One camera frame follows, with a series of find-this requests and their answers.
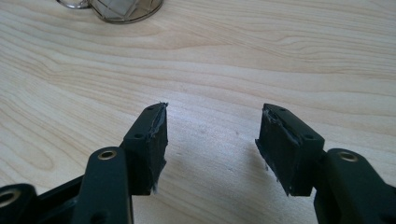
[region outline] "light wood surface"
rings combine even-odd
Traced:
[[[168,102],[159,193],[135,223],[316,223],[254,139],[285,106],[396,186],[394,0],[165,0],[134,24],[55,0],[0,0],[0,186],[82,175],[148,105]]]

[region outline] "screw hole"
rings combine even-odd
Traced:
[[[91,224],[106,224],[108,221],[108,212],[98,212],[91,217]]]
[[[311,134],[306,134],[306,135],[304,135],[304,137],[306,138],[306,139],[314,139],[314,136],[312,136]]]
[[[115,150],[108,150],[108,151],[104,151],[101,154],[99,154],[98,159],[101,161],[106,161],[106,160],[110,160],[114,157],[116,157],[117,152]]]
[[[142,138],[143,137],[143,134],[141,134],[141,133],[137,133],[137,134],[135,134],[134,135],[134,138]]]
[[[344,161],[358,161],[358,157],[356,157],[355,155],[349,153],[349,152],[339,152],[338,155],[340,156],[341,159],[343,159]]]
[[[0,208],[6,207],[9,204],[17,201],[21,196],[21,192],[18,189],[9,189],[0,193]]]

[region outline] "tabletop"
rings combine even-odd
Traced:
[[[264,103],[396,186],[393,0],[164,0],[124,25],[0,0],[0,77],[0,186],[82,175],[159,102],[167,164],[157,194],[133,197],[135,223],[316,223],[315,192],[287,197],[265,170]]]

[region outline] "wooden table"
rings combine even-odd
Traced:
[[[314,197],[288,198],[264,169],[263,103],[396,186],[394,0],[165,0],[127,25],[0,0],[0,78],[0,186],[38,193],[169,103],[167,165],[135,223],[316,223]]]

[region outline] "wood grain pattern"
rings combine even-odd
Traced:
[[[159,194],[136,223],[315,223],[254,145],[282,105],[396,186],[393,0],[165,0],[103,23],[53,0],[0,0],[0,186],[39,193],[83,174],[144,107],[168,102]]]

